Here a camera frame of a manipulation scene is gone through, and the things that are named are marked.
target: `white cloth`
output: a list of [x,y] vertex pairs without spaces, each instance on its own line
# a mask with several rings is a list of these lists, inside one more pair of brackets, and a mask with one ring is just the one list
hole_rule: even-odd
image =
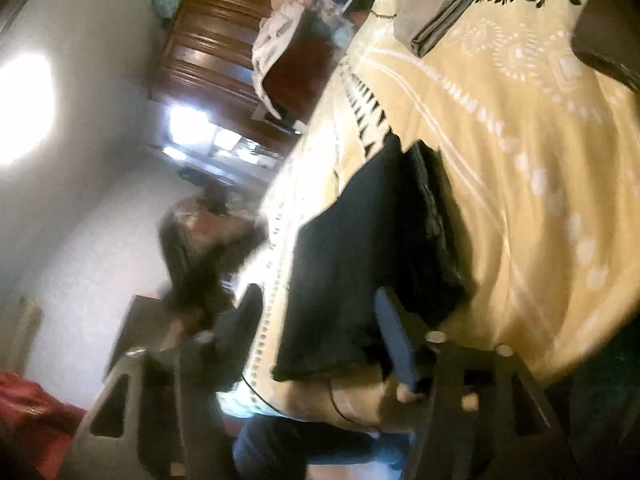
[[260,32],[255,39],[252,49],[252,63],[254,73],[252,81],[256,95],[267,107],[267,110],[277,119],[282,117],[271,104],[271,100],[262,87],[262,82],[270,68],[280,59],[291,43],[298,28],[305,7],[301,2],[285,4],[274,10],[271,16],[260,22]]

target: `red blanket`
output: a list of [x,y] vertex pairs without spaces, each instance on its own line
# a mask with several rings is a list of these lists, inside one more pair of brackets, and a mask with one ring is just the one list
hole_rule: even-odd
[[53,398],[33,381],[0,373],[0,418],[46,480],[55,479],[84,413]]

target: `white pattern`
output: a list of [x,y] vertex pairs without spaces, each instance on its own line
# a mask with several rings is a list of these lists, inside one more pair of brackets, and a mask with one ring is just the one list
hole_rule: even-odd
[[504,121],[495,121],[495,136],[499,139],[502,137],[502,128],[504,127]]
[[562,216],[564,212],[564,192],[562,189],[546,197],[546,209],[552,216]]
[[628,186],[630,187],[631,194],[634,198],[640,198],[640,180],[638,180],[634,170],[627,171],[626,180],[628,181]]
[[548,181],[546,179],[546,170],[535,170],[531,175],[531,190],[535,196],[541,196],[546,193]]
[[616,91],[613,92],[613,94],[607,95],[606,99],[611,106],[618,108],[624,104],[624,101],[627,99],[629,93],[631,93],[631,90],[629,90],[625,86],[620,85],[616,88]]
[[579,213],[573,213],[566,221],[566,236],[570,242],[575,242],[580,235],[582,227],[582,216]]
[[470,114],[475,112],[477,107],[478,107],[478,99],[472,99],[465,105],[466,111],[469,112]]
[[478,121],[480,121],[481,123],[485,123],[486,122],[486,108],[482,108],[478,112]]
[[522,173],[525,178],[529,179],[529,155],[527,152],[521,152],[513,159],[513,163],[520,173]]
[[504,137],[498,144],[504,153],[512,153],[520,147],[520,140],[515,137]]
[[578,257],[578,261],[583,265],[590,263],[595,251],[596,240],[591,237],[583,238],[575,247],[575,255]]
[[[571,50],[570,38],[570,31],[559,29],[541,43],[524,22],[507,36],[497,23],[464,14],[442,41],[460,44],[460,50],[468,56],[490,52],[494,66],[504,76],[539,88],[551,102],[585,121],[602,124],[602,110],[594,103],[578,102],[583,96],[580,89],[586,72]],[[617,103],[619,96],[608,99]]]
[[591,290],[601,289],[607,280],[608,273],[609,273],[608,267],[597,267],[597,268],[591,269],[587,274],[587,286]]

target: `blue jeans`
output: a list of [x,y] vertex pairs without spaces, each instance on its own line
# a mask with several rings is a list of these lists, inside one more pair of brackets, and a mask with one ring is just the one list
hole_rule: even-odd
[[233,455],[241,480],[304,480],[309,464],[400,467],[408,448],[407,434],[373,437],[322,422],[255,415],[238,435]]

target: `black cloth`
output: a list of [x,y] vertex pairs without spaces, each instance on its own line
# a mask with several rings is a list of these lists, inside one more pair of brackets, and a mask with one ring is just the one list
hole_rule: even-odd
[[0,418],[0,478],[2,480],[45,480],[27,460],[7,424]]
[[422,142],[403,154],[389,134],[336,202],[300,229],[275,380],[388,365],[373,306],[381,286],[431,326],[453,310],[465,289],[444,227],[438,164]]
[[640,33],[614,0],[587,1],[575,24],[571,47],[584,64],[640,91]]
[[640,478],[640,317],[570,379],[568,442],[584,480]]

